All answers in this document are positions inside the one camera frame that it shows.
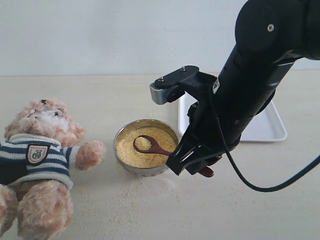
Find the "white table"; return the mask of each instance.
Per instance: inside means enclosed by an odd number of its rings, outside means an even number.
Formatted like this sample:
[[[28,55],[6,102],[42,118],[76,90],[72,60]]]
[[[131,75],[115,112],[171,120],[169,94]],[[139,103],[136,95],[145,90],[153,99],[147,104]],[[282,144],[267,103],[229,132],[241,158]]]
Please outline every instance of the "white table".
[[[113,139],[128,122],[155,118],[177,128],[178,102],[156,105],[149,84],[158,75],[2,77],[0,132],[30,100],[64,101],[86,140],[107,146],[104,162],[74,172],[74,220],[57,240],[318,239],[320,167],[275,193],[246,187],[224,157],[211,179],[187,172],[135,179],[116,162]],[[261,187],[290,178],[320,153],[320,72],[291,71],[274,103],[288,131],[280,143],[242,143],[232,155]],[[17,238],[16,225],[3,240]]]

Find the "black cable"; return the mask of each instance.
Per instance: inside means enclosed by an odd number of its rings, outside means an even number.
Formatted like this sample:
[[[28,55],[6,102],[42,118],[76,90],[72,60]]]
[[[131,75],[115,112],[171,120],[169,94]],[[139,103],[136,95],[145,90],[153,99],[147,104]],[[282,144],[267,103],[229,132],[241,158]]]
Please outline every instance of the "black cable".
[[[211,105],[212,114],[214,116],[214,120],[216,121],[218,130],[219,130],[219,134],[220,134],[220,138],[221,138],[224,150],[225,150],[225,153],[226,153],[226,155],[227,155],[227,157],[228,157],[233,169],[235,170],[236,174],[244,182],[244,184],[246,184],[249,188],[251,188],[251,189],[253,189],[255,191],[258,191],[258,192],[263,192],[263,193],[271,193],[271,192],[279,191],[279,190],[284,189],[284,188],[288,187],[289,185],[293,184],[298,179],[302,178],[305,174],[310,172],[313,168],[315,168],[320,163],[320,155],[319,155],[315,160],[313,160],[309,165],[307,165],[304,169],[302,169],[296,175],[294,175],[293,177],[291,177],[287,181],[285,181],[285,182],[283,182],[283,183],[281,183],[279,185],[273,186],[273,187],[258,187],[258,186],[255,186],[255,185],[251,184],[242,175],[242,173],[238,169],[235,161],[233,160],[233,158],[232,158],[232,156],[231,156],[231,154],[229,152],[229,149],[227,147],[227,144],[226,144],[226,141],[225,141],[225,138],[224,138],[224,134],[223,134],[221,126],[220,126],[220,122],[219,122],[219,118],[218,118],[218,115],[217,115],[217,111],[216,111],[216,109],[214,107],[213,93],[212,92],[209,92],[209,97],[210,97],[210,105]]]

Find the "bowl rim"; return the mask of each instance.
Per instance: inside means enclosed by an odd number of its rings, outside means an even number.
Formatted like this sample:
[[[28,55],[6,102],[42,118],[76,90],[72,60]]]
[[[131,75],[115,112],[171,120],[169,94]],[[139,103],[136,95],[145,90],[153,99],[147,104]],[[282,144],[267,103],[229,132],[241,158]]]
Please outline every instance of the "bowl rim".
[[[142,121],[155,121],[155,122],[159,122],[161,124],[164,124],[166,125],[167,127],[169,127],[175,134],[176,138],[178,139],[178,144],[179,144],[179,135],[177,133],[177,131],[168,123],[164,122],[164,121],[161,121],[161,120],[158,120],[158,119],[154,119],[154,118],[143,118],[143,119],[138,119],[138,120],[134,120],[134,121],[131,121],[129,123],[127,123],[126,125],[124,125],[122,128],[120,128],[120,130],[118,130],[118,132],[115,134],[115,137],[113,139],[113,151],[114,151],[114,154],[115,154],[115,157],[118,161],[120,161],[122,164],[130,167],[130,168],[135,168],[135,169],[145,169],[145,170],[148,170],[148,169],[156,169],[160,166],[163,166],[163,165],[166,165],[165,163],[164,164],[161,164],[161,165],[158,165],[158,166],[154,166],[154,167],[136,167],[136,166],[132,166],[132,165],[129,165],[127,164],[126,162],[124,162],[118,155],[117,153],[117,146],[116,146],[116,139],[118,137],[118,135],[121,133],[121,131],[123,131],[126,127],[128,127],[129,125],[131,124],[134,124],[134,123],[137,123],[137,122],[142,122]]]

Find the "plastic spoon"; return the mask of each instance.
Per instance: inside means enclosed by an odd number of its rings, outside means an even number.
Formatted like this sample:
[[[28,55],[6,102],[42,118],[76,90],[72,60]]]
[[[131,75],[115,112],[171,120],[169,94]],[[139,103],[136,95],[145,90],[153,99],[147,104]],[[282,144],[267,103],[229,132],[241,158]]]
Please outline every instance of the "plastic spoon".
[[[136,140],[138,138],[145,138],[147,140],[150,141],[151,143],[151,147],[148,150],[140,150],[137,146],[136,146]],[[170,154],[172,152],[166,151],[163,148],[160,147],[160,145],[158,144],[157,140],[155,140],[152,136],[148,136],[148,135],[140,135],[138,136],[134,141],[133,141],[133,148],[142,154],[162,154],[165,156],[170,156]],[[214,171],[212,171],[211,168],[205,166],[204,168],[202,168],[199,172],[199,174],[201,174],[202,176],[206,177],[206,178],[211,178],[214,175]]]

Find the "teddy bear leg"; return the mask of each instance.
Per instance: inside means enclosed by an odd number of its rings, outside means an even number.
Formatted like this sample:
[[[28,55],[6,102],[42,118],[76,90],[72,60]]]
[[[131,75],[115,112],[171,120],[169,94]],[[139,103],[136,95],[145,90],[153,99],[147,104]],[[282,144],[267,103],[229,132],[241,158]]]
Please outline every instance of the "teddy bear leg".
[[[16,193],[0,184],[0,238],[11,228],[17,216],[17,208]]]
[[[23,240],[52,240],[72,220],[70,192],[49,180],[30,188],[18,206],[18,236]]]

